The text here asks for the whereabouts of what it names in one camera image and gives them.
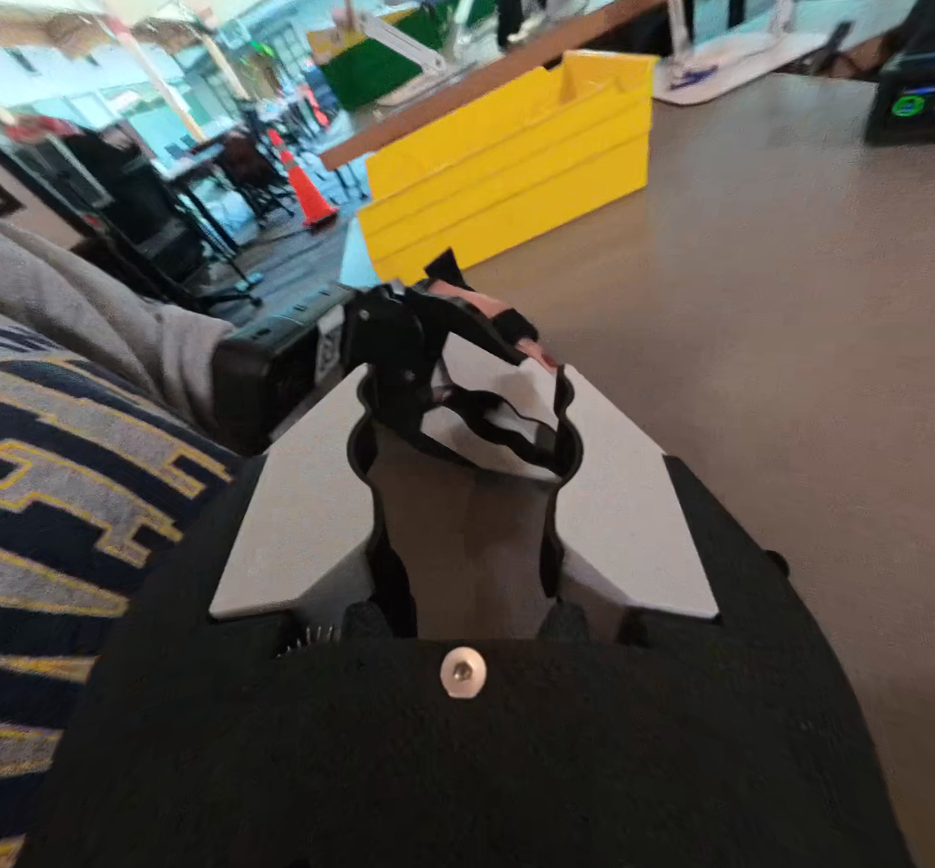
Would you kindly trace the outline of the wooden edged table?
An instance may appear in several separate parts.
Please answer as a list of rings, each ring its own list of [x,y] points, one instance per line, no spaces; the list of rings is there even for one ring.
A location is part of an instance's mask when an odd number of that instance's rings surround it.
[[[341,115],[324,138],[319,158],[326,169],[335,171],[549,64],[567,50],[591,44],[664,2],[588,0],[577,15],[541,28],[504,54],[499,53],[495,38],[486,37],[469,48],[467,67],[415,99],[390,109],[373,105]]]

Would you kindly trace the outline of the person's left forearm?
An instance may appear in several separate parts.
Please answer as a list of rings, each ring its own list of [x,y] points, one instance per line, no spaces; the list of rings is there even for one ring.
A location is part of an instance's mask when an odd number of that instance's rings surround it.
[[[120,377],[220,439],[213,363],[228,321],[136,294],[86,259],[1,223],[2,322],[17,324]]]

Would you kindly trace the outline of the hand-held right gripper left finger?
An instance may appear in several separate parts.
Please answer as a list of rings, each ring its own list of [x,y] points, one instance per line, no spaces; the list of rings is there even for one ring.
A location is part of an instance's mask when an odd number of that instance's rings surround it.
[[[369,472],[378,445],[372,367],[357,366],[269,448],[208,607],[215,621],[284,613],[315,634],[372,602],[418,633],[403,560]]]

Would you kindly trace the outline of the person's left hand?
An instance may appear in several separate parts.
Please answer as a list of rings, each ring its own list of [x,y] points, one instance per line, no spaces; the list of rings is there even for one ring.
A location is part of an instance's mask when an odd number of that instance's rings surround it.
[[[548,373],[557,372],[557,363],[540,343],[539,331],[514,307],[484,293],[457,287],[441,280],[434,280],[428,290],[436,296],[454,298],[470,304],[490,320],[504,342],[512,344],[517,351],[537,361]]]

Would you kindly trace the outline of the black power station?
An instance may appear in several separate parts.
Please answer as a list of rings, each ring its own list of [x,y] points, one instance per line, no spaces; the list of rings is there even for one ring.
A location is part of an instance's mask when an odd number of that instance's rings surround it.
[[[875,147],[934,143],[934,25],[919,27],[882,67],[864,140]]]

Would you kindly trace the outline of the instruction board on stand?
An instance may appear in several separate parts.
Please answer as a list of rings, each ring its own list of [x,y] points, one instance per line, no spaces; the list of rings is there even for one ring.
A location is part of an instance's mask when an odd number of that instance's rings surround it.
[[[794,22],[796,0],[775,0],[764,31],[725,35],[695,46],[686,24],[684,0],[666,0],[672,55],[656,64],[653,98],[694,106],[713,101],[826,45],[827,33],[801,32]]]

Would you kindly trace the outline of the yellow plastic bin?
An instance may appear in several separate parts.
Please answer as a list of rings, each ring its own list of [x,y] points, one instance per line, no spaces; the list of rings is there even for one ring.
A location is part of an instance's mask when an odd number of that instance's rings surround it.
[[[646,187],[657,56],[568,51],[372,154],[380,280],[469,269]]]

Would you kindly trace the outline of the orange traffic cone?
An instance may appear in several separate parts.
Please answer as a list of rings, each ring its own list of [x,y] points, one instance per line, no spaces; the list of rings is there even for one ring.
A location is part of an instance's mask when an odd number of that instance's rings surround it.
[[[296,196],[303,216],[303,225],[308,229],[318,229],[333,222],[337,218],[337,207],[321,194],[319,188],[288,149],[279,132],[273,127],[268,127],[266,133],[286,173],[292,192]]]

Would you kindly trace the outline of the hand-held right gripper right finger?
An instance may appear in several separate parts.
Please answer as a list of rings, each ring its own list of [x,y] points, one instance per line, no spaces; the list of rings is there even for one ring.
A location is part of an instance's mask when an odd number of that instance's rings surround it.
[[[643,613],[711,623],[717,601],[664,450],[572,366],[556,378],[559,483],[546,505],[546,597],[595,640]]]

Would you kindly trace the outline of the green crate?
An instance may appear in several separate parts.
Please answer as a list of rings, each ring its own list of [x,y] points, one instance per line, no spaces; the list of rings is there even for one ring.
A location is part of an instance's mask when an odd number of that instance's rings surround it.
[[[310,56],[340,106],[354,112],[423,75],[414,61],[336,25],[306,33]]]

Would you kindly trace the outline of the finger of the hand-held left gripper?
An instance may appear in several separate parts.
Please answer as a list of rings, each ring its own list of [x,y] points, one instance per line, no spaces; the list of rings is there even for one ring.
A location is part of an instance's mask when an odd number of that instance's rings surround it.
[[[543,464],[524,459],[512,447],[484,439],[470,429],[461,415],[449,407],[436,407],[424,414],[421,431],[450,452],[474,466],[492,473],[555,483],[561,475],[555,471],[555,413],[540,403],[511,406],[502,403],[490,415],[491,422],[510,435],[517,434],[527,444],[545,455]]]
[[[512,365],[459,335],[447,337],[441,360],[456,387],[492,392],[518,418],[556,429],[556,375],[537,360],[524,357],[519,365]]]

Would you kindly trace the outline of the black equipment stand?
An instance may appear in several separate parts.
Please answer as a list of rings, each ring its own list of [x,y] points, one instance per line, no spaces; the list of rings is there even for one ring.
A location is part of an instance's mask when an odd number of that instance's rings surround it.
[[[200,292],[190,288],[205,266],[206,236],[179,204],[142,148],[120,126],[100,132],[68,125],[64,136],[47,135],[70,167],[97,195],[94,210],[113,250],[147,280],[160,297],[198,312],[248,301],[263,304],[241,276],[245,289]]]

